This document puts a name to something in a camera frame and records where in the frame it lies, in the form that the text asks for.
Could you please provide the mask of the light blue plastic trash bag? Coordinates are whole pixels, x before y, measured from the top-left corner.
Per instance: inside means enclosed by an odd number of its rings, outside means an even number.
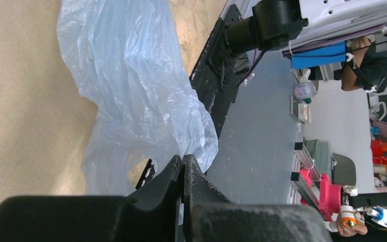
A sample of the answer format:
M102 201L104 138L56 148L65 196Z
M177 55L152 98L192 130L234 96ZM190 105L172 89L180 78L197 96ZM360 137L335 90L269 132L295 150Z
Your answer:
M128 172L145 159L156 172L174 155L211 166L216 129L184 69L169 1L62 1L56 32L79 94L98 107L86 194L132 193Z

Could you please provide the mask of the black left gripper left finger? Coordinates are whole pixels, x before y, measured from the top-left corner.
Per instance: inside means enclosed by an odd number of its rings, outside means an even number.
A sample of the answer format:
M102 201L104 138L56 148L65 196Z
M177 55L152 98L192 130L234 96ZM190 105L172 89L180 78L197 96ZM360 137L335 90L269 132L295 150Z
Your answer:
M174 241L181 159L129 196L16 196L0 203L0 241Z

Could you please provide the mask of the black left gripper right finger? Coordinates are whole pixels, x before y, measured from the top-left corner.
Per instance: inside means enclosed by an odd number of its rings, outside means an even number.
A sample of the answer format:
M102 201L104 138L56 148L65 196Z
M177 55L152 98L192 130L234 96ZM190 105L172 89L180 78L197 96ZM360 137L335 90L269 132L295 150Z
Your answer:
M331 241L319 213L302 205L235 204L201 171L194 155L184 166L185 241Z

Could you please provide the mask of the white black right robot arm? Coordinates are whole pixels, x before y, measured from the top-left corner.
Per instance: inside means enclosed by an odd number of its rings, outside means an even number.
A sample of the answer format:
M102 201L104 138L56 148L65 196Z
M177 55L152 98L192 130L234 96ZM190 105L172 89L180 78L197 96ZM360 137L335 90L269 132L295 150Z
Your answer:
M220 136L243 81L237 58L259 50L252 73L269 51L308 51L387 23L387 1L259 1L252 16L233 4L219 17L190 76ZM188 241L330 241L317 207L231 202L192 159L185 165L184 234Z

